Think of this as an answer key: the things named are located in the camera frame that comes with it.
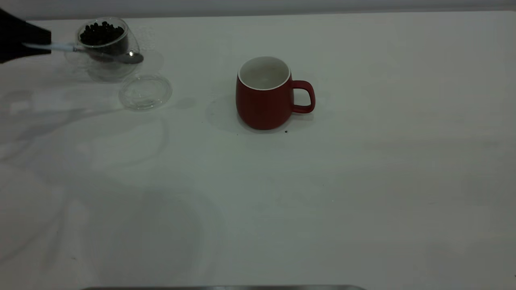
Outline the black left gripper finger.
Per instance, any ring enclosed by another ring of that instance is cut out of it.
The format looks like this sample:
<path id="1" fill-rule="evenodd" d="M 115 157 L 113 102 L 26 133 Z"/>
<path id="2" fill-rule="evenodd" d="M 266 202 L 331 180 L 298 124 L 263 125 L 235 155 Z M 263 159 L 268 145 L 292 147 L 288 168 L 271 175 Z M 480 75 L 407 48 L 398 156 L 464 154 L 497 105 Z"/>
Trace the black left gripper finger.
<path id="1" fill-rule="evenodd" d="M 52 42 L 51 31 L 30 24 L 0 10 L 0 42 L 1 44 L 40 44 L 47 45 Z"/>
<path id="2" fill-rule="evenodd" d="M 38 48 L 28 48 L 24 45 L 7 45 L 0 47 L 0 63 L 5 64 L 8 61 L 51 54 L 50 50 L 38 49 Z"/>

